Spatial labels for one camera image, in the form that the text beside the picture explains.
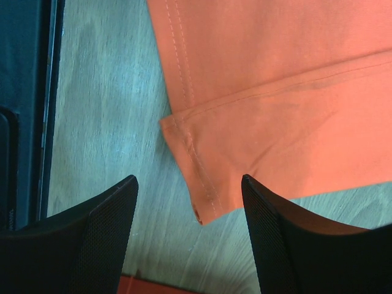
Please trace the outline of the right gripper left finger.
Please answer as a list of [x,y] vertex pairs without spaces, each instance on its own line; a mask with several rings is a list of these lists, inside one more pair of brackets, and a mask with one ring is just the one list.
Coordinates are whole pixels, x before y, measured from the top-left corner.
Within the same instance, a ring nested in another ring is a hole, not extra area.
[[1,232],[1,293],[116,293],[138,195],[134,175],[20,230]]

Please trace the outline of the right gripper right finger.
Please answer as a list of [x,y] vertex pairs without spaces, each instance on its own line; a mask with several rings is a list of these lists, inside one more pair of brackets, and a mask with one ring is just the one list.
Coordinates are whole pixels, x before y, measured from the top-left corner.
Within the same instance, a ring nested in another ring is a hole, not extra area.
[[262,293],[390,293],[391,225],[365,229],[241,181]]

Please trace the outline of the orange t-shirt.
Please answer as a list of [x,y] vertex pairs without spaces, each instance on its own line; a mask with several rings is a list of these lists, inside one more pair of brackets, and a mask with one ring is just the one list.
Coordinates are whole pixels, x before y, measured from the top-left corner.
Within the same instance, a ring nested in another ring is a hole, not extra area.
[[294,199],[391,180],[390,1],[149,1],[163,136],[206,225],[248,174]]

